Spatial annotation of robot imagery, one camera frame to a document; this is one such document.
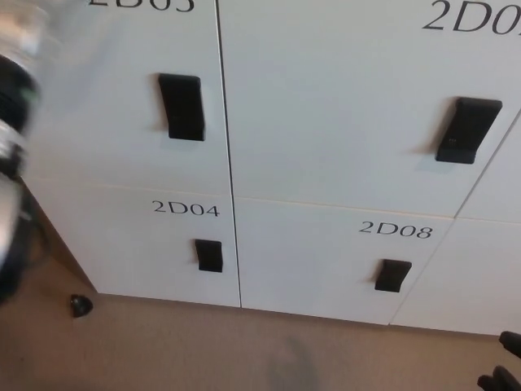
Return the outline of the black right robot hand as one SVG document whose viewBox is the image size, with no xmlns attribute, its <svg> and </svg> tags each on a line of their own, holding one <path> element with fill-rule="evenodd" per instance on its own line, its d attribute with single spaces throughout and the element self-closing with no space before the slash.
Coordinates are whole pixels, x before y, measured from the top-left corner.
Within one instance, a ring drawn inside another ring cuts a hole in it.
<svg viewBox="0 0 521 391">
<path fill-rule="evenodd" d="M 520 358 L 520 334 L 503 331 L 498 340 L 506 351 Z M 477 385 L 486 391 L 520 391 L 520 381 L 503 366 L 495 366 L 491 375 L 481 375 Z"/>
</svg>

